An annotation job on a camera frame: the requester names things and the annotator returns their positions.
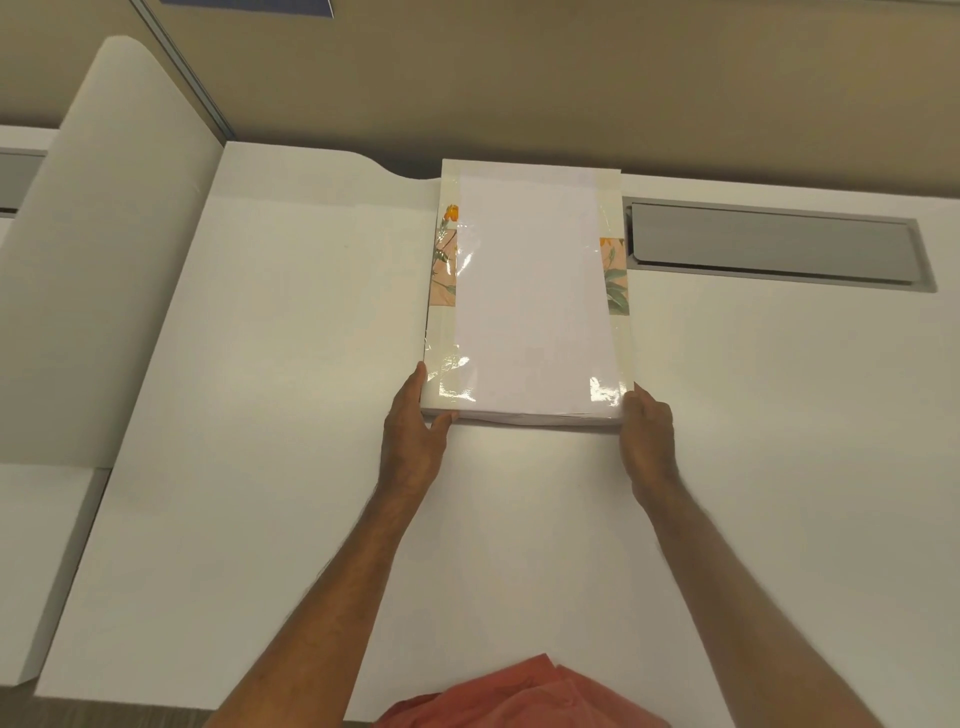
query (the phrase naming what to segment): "right hand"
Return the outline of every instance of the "right hand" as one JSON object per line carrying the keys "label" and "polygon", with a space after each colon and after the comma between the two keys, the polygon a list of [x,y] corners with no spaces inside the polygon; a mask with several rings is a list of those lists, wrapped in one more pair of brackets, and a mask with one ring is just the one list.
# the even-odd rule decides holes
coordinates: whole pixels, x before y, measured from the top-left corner
{"label": "right hand", "polygon": [[634,384],[623,396],[620,457],[645,509],[683,489],[673,440],[673,412]]}

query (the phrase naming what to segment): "wrapped book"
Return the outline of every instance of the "wrapped book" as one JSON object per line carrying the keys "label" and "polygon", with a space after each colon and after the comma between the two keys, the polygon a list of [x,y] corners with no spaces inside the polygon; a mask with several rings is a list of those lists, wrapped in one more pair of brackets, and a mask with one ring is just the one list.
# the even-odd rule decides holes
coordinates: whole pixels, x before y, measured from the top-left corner
{"label": "wrapped book", "polygon": [[444,160],[423,410],[610,425],[633,386],[620,173]]}

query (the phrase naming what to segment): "white desk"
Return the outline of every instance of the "white desk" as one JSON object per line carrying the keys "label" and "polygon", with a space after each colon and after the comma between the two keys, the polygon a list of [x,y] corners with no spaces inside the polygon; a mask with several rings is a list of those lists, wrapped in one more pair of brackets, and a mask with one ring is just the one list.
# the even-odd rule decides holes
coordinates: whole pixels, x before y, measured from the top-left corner
{"label": "white desk", "polygon": [[[624,192],[923,215],[936,295],[630,286],[637,375],[674,405],[692,489],[889,726],[947,726],[960,204],[639,177]],[[346,153],[228,145],[40,694],[213,708],[247,669],[370,492],[421,353],[437,194]],[[348,717],[541,651],[676,725],[730,725],[614,437],[457,425]]]}

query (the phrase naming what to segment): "gray metal cover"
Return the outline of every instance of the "gray metal cover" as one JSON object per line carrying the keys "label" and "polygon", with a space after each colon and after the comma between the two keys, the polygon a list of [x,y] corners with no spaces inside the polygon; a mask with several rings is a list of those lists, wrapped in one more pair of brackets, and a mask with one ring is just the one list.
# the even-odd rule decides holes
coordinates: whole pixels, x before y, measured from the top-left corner
{"label": "gray metal cover", "polygon": [[634,203],[634,257],[663,266],[913,283],[909,221],[666,202]]}

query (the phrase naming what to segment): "metal frame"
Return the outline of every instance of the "metal frame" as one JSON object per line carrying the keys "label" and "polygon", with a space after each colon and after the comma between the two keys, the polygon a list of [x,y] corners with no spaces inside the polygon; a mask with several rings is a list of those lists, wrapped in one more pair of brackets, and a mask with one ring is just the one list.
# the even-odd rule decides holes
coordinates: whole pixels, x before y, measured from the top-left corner
{"label": "metal frame", "polygon": [[[699,209],[726,209],[737,212],[752,212],[770,215],[796,215],[800,217],[820,217],[835,220],[859,220],[863,222],[895,223],[904,225],[910,235],[914,257],[920,268],[920,280],[903,283],[894,280],[853,278],[847,276],[830,276],[825,274],[797,274],[774,270],[757,270],[747,268],[724,268],[722,266],[689,264],[670,265],[641,261],[634,252],[634,227],[632,205],[641,203],[647,205],[668,205],[672,207],[695,207]],[[842,212],[826,212],[803,209],[789,209],[780,207],[759,207],[748,205],[722,205],[719,203],[698,203],[685,200],[663,200],[649,197],[623,198],[624,230],[627,232],[627,268],[630,270],[668,271],[671,273],[693,273],[704,276],[731,276],[735,278],[791,280],[798,283],[828,283],[833,285],[855,285],[866,288],[889,288],[899,291],[914,291],[919,293],[936,293],[937,284],[933,277],[933,268],[924,247],[924,238],[920,232],[920,225],[916,219],[903,217],[885,217],[880,215],[852,215]]]}
{"label": "metal frame", "polygon": [[197,74],[193,72],[190,64],[186,62],[183,54],[177,48],[176,43],[174,43],[173,39],[170,38],[169,34],[166,32],[166,29],[164,29],[164,27],[160,24],[160,21],[156,18],[154,12],[147,7],[145,0],[130,0],[130,4],[133,5],[133,9],[136,10],[136,13],[140,16],[140,19],[143,20],[147,28],[150,29],[150,32],[153,34],[154,38],[156,38],[156,42],[160,44],[160,46],[163,48],[163,52],[167,54],[167,58],[169,58],[170,62],[177,67],[180,75],[193,90],[194,94],[197,96],[197,100],[200,101],[200,103],[204,106],[204,109],[206,109],[206,112],[210,115],[210,118],[213,119],[213,123],[217,125],[217,128],[224,136],[224,139],[226,141],[232,141],[233,139],[236,139],[237,135],[233,131],[233,128],[230,126],[225,116],[221,113],[216,103],[214,103],[213,99],[210,97],[210,94],[206,92],[204,85],[200,83],[200,79],[197,78]]}

